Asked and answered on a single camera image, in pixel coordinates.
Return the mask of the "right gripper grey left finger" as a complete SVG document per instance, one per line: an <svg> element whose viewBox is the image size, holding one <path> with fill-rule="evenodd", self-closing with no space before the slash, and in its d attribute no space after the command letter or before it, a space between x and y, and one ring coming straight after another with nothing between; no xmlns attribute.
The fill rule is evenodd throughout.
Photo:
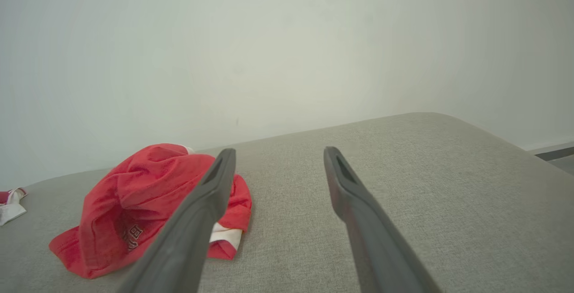
<svg viewBox="0 0 574 293"><path fill-rule="evenodd" d="M119 293L195 293L213 226L226 212L236 151L222 150L140 258Z"/></svg>

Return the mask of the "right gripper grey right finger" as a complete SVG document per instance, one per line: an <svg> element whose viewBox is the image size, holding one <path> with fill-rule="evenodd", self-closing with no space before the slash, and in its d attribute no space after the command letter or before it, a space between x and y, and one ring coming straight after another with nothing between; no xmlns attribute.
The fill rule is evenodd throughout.
<svg viewBox="0 0 574 293"><path fill-rule="evenodd" d="M346 225L361 292L441 292L342 152L328 146L323 159L331 204Z"/></svg>

